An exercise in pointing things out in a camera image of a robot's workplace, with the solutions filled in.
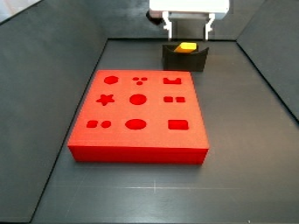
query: gray floor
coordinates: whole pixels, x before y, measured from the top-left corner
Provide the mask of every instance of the gray floor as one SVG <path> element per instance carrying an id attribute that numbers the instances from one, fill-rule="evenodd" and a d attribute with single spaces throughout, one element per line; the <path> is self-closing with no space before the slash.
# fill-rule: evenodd
<path id="1" fill-rule="evenodd" d="M 159 41 L 109 41 L 98 69 L 162 69 Z M 79 164 L 65 146 L 34 222 L 299 222 L 299 127 L 234 42 L 194 73 L 203 166 Z"/>

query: circular hole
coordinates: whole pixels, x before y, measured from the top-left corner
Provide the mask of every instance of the circular hole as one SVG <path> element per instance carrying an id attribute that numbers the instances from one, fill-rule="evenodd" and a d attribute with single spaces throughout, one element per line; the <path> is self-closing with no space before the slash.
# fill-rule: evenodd
<path id="1" fill-rule="evenodd" d="M 134 94 L 130 97 L 130 102 L 135 105 L 142 105 L 145 104 L 147 101 L 146 96 L 143 94 Z"/>
<path id="2" fill-rule="evenodd" d="M 126 122 L 126 126 L 131 130 L 142 130 L 146 127 L 146 121 L 142 119 L 133 119 Z"/>
<path id="3" fill-rule="evenodd" d="M 111 126 L 111 121 L 105 121 L 102 124 L 101 124 L 102 128 L 109 128 Z"/>

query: hole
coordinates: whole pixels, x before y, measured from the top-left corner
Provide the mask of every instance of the hole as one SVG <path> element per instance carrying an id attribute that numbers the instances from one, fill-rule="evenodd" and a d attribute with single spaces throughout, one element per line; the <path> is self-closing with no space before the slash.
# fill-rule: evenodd
<path id="1" fill-rule="evenodd" d="M 189 130 L 190 125 L 186 120 L 169 120 L 169 129 L 170 130 Z"/>
<path id="2" fill-rule="evenodd" d="M 166 97 L 163 98 L 163 101 L 165 101 L 165 102 L 174 102 L 174 98 L 173 98 L 171 96 L 166 96 Z"/>
<path id="3" fill-rule="evenodd" d="M 107 83 L 107 84 L 115 84 L 115 83 L 118 83 L 118 77 L 117 76 L 109 76 L 106 79 L 105 79 L 105 82 Z"/>
<path id="4" fill-rule="evenodd" d="M 95 129 L 99 126 L 99 121 L 91 120 L 89 121 L 87 128 Z"/>
<path id="5" fill-rule="evenodd" d="M 135 105 L 142 105 L 146 103 L 146 96 L 143 94 L 134 94 L 131 97 L 130 97 L 130 101 L 133 104 Z"/>
<path id="6" fill-rule="evenodd" d="M 146 121 L 142 119 L 133 119 L 126 122 L 126 126 L 131 130 L 142 130 L 146 127 Z"/>
<path id="7" fill-rule="evenodd" d="M 98 99 L 98 102 L 102 102 L 102 105 L 107 106 L 110 102 L 115 102 L 113 98 L 114 98 L 113 94 L 103 94 Z"/>
<path id="8" fill-rule="evenodd" d="M 101 124 L 102 128 L 109 128 L 111 126 L 111 121 L 105 121 L 102 124 Z"/>
<path id="9" fill-rule="evenodd" d="M 175 100 L 177 100 L 178 102 L 186 102 L 185 97 L 182 97 L 182 96 L 175 97 Z"/>
<path id="10" fill-rule="evenodd" d="M 181 78 L 177 78 L 175 80 L 169 80 L 169 78 L 163 78 L 163 84 L 183 84 L 183 80 Z"/>

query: red shape sorter box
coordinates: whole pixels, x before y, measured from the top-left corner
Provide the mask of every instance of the red shape sorter box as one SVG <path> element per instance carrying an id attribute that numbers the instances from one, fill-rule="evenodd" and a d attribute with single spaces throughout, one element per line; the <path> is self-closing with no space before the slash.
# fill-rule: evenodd
<path id="1" fill-rule="evenodd" d="M 202 164 L 210 145 L 191 74 L 98 71 L 69 147 L 82 162 Z"/>

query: star-shaped hole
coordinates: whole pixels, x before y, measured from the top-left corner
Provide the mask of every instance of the star-shaped hole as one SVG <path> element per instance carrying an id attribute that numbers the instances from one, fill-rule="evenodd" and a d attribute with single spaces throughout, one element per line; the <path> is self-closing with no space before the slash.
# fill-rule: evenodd
<path id="1" fill-rule="evenodd" d="M 98 102 L 102 102 L 103 106 L 107 106 L 110 102 L 115 102 L 113 99 L 114 95 L 113 94 L 103 94 L 101 98 L 98 99 Z"/>

